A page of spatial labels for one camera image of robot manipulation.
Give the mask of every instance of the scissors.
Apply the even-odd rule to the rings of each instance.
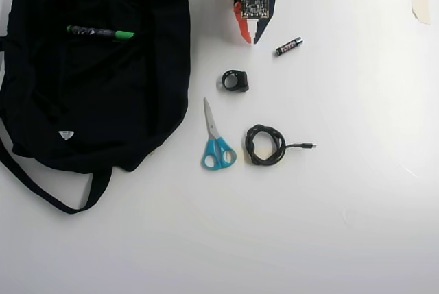
[[[236,162],[237,154],[235,150],[230,148],[226,141],[224,141],[224,139],[220,136],[220,133],[218,133],[215,121],[213,120],[211,107],[206,98],[204,98],[204,113],[206,115],[209,141],[207,141],[206,151],[203,155],[203,166],[212,171],[217,171],[218,169],[225,169],[232,166]],[[229,153],[232,156],[231,162],[226,161],[226,153]],[[212,167],[206,163],[206,158],[209,156],[213,157],[215,161],[215,164]]]

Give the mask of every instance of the red plastic part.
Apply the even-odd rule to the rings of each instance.
[[[235,3],[234,7],[236,19],[239,23],[239,28],[241,30],[242,37],[246,40],[247,43],[252,43],[252,38],[250,37],[250,33],[248,32],[247,19],[243,19],[241,15],[241,2],[238,1]]]

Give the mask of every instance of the white logo patch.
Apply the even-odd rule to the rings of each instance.
[[[71,138],[73,138],[73,135],[75,135],[75,132],[72,131],[59,131],[58,133],[61,134],[61,137],[66,141],[70,140]]]

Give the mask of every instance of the bag strap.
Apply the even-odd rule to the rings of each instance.
[[[90,195],[88,196],[88,200],[83,208],[76,210],[74,208],[68,207],[61,201],[57,200],[54,196],[44,191],[41,187],[39,187],[29,177],[29,175],[26,174],[26,172],[24,172],[24,170],[20,167],[20,165],[18,165],[17,162],[8,153],[1,139],[0,139],[0,162],[2,162],[3,165],[5,165],[12,172],[12,174],[14,174],[33,193],[37,194],[45,201],[49,202],[57,209],[70,215],[92,208],[99,201],[99,198],[107,189],[112,174],[112,169],[95,172],[93,174],[93,180],[91,182],[91,189],[90,189]]]

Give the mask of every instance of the coiled cable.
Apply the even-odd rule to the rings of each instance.
[[[267,159],[262,159],[256,155],[254,152],[254,137],[260,133],[265,132],[270,135],[276,145],[276,151]],[[313,149],[316,145],[313,143],[294,143],[293,145],[287,145],[283,135],[273,127],[255,125],[247,131],[246,137],[246,150],[250,155],[252,163],[260,166],[272,166],[280,162],[285,155],[288,148],[302,148],[302,149]]]

